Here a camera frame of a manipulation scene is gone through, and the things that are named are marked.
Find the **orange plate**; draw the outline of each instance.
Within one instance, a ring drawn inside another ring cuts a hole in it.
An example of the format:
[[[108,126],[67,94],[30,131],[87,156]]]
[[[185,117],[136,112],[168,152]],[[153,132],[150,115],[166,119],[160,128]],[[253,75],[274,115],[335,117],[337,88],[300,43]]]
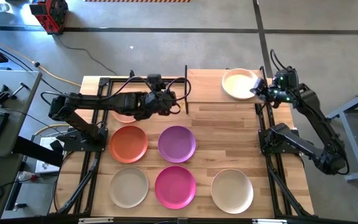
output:
[[[138,161],[146,152],[147,136],[135,126],[118,129],[110,139],[110,153],[118,162],[131,163]]]
[[[115,111],[112,111],[112,116],[114,117],[114,119],[116,119],[117,121],[121,122],[121,123],[132,123],[135,122],[135,118],[133,116],[126,116],[123,114],[118,114]]]

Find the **purple plate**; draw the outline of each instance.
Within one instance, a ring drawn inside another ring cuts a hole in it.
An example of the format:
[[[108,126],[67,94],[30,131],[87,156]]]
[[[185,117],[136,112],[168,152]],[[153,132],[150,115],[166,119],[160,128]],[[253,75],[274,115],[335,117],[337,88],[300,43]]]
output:
[[[169,162],[185,162],[196,150],[196,138],[187,128],[172,126],[164,130],[158,139],[158,150]]]

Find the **plate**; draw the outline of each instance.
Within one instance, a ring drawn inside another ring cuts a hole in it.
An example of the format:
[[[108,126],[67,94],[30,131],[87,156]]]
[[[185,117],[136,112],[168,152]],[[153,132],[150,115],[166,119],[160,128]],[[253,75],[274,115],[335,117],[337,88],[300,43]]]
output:
[[[133,208],[140,204],[149,191],[149,181],[136,167],[119,170],[110,182],[110,198],[121,208]]]
[[[258,76],[250,70],[236,68],[226,72],[222,78],[223,90],[237,100],[246,100],[255,96],[252,89]]]
[[[135,126],[118,129],[110,139],[110,153],[117,161],[131,163],[138,161],[147,149],[147,136]]]
[[[193,200],[196,180],[186,168],[170,166],[158,175],[154,188],[157,199],[164,207],[181,209]]]
[[[133,116],[126,116],[123,114],[119,114],[115,111],[112,111],[112,116],[114,117],[114,119],[116,119],[117,121],[124,123],[124,124],[128,124],[128,123],[132,123],[135,122],[136,119]]]
[[[222,211],[238,214],[251,205],[254,189],[243,172],[237,169],[225,169],[214,177],[211,195],[216,206]]]
[[[196,138],[189,129],[183,126],[167,128],[158,139],[158,151],[169,162],[185,162],[195,150]]]

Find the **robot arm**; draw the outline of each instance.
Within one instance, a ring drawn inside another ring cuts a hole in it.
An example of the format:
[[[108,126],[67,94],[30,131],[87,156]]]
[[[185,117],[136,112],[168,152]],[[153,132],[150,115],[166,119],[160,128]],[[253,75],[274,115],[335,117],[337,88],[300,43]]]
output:
[[[165,90],[165,84],[159,74],[149,75],[147,80],[151,84],[150,93],[116,93],[107,97],[81,93],[55,94],[57,97],[51,103],[48,116],[54,121],[67,122],[81,133],[83,141],[97,141],[100,137],[99,128],[82,119],[75,113],[76,109],[112,110],[134,116],[136,120],[149,119],[154,113],[170,115],[171,108],[177,105],[175,92],[169,88]]]
[[[269,129],[266,142],[270,146],[274,147],[281,142],[291,145],[313,160],[315,166],[325,174],[338,174],[347,165],[344,143],[321,112],[316,93],[305,84],[298,84],[294,68],[287,67],[278,71],[270,86],[263,79],[257,80],[251,92],[262,101],[273,103],[273,108],[278,108],[280,103],[292,103],[294,109],[306,116],[323,142],[324,149],[318,149],[312,143],[299,138],[283,123]]]

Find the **magenta plate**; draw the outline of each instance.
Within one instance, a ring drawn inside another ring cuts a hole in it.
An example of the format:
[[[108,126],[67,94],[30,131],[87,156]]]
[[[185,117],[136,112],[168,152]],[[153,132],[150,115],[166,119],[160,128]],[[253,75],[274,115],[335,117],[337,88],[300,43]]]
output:
[[[170,166],[158,175],[154,188],[157,199],[164,207],[181,209],[193,200],[196,180],[186,168]]]
[[[183,126],[167,128],[158,139],[158,151],[169,162],[185,162],[195,150],[196,138],[189,129]]]

